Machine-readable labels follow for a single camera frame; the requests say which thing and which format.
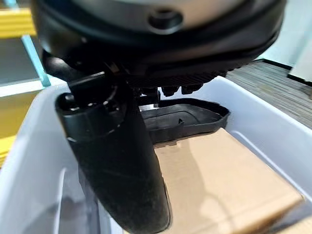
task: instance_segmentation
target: black plastic part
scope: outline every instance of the black plastic part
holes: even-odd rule
[[[179,86],[162,87],[161,90],[165,97],[171,97],[179,90]]]
[[[104,72],[75,79],[68,82],[68,87],[79,107],[90,103],[103,103],[117,89],[114,79],[107,77]]]
[[[280,31],[286,0],[247,0],[214,22],[172,35],[127,31],[88,14],[72,1],[32,0],[44,49],[69,67],[44,60],[52,75],[69,81],[120,62],[131,87],[203,84],[216,73],[240,67],[270,47]]]
[[[160,100],[160,92],[156,90],[156,93],[154,94],[148,94],[146,96],[140,96],[137,98],[137,104],[139,106],[145,106],[145,105],[151,105],[151,104],[156,104]]]
[[[184,95],[185,94],[192,94],[193,92],[199,90],[202,86],[203,86],[203,84],[182,86],[181,93],[184,94]]]
[[[170,224],[170,208],[158,159],[131,91],[115,109],[103,103],[56,110],[79,166],[100,202],[126,231],[153,234]]]
[[[148,17],[148,23],[151,27],[159,30],[168,30],[181,25],[183,16],[175,11],[169,9],[155,10]]]
[[[230,111],[215,102],[192,98],[162,100],[159,109],[143,111],[152,142],[176,140],[225,128]]]

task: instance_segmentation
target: wooden floor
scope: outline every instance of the wooden floor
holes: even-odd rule
[[[253,62],[227,78],[312,129],[312,87],[287,78],[288,70]]]

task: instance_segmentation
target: white wall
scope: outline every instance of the white wall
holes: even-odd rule
[[[312,82],[312,38],[304,48],[290,74]]]
[[[294,66],[312,38],[312,0],[288,0],[281,34],[261,57]]]

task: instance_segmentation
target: brown cardboard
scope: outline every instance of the brown cardboard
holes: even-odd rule
[[[307,218],[278,234],[312,234],[312,217]]]
[[[303,200],[224,129],[155,152],[173,214],[163,234],[257,234]]]

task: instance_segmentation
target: white plastic bin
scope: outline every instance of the white plastic bin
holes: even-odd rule
[[[90,222],[98,222],[101,233],[122,233],[101,206],[100,219],[92,220],[92,196],[82,191],[77,162],[54,111],[63,92],[66,85],[37,95],[0,172],[1,234],[88,234]],[[227,107],[226,130],[312,202],[312,130],[222,77],[190,97]]]

